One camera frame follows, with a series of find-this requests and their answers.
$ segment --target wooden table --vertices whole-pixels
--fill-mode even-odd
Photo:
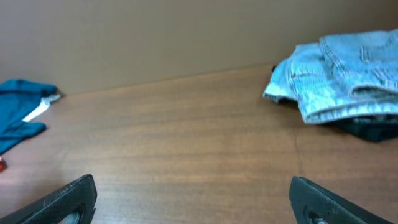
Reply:
[[[93,174],[93,223],[295,223],[288,191],[299,175],[398,222],[398,139],[304,125],[295,105],[262,99],[270,75],[263,66],[62,98],[38,118],[48,130],[3,155],[0,216]]]

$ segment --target black fabric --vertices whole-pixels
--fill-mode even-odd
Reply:
[[[381,142],[398,137],[398,124],[388,122],[357,122],[354,119],[344,119],[331,123],[347,133],[361,139]]]

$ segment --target denim fabric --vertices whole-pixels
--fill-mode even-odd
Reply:
[[[398,29],[329,35],[320,39],[320,47],[351,96],[398,93]]]
[[[397,115],[395,92],[398,88],[393,87],[398,79],[394,75],[398,57],[390,50],[379,50],[386,41],[394,42],[396,34],[395,30],[332,35],[323,37],[320,43],[298,45],[295,52],[278,65],[264,96],[297,100],[305,123]],[[367,54],[371,55],[368,58],[374,63],[362,60],[362,49],[368,49]],[[381,80],[381,74],[389,78]]]
[[[264,91],[263,97],[270,98],[278,103],[286,98],[297,101],[296,95],[290,87],[287,76],[287,59],[283,60],[272,72],[271,81]]]

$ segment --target dark clothing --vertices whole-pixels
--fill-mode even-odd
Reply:
[[[54,85],[26,80],[8,80],[0,85],[0,154],[45,129],[44,123],[22,119],[39,106],[42,97],[56,90]]]

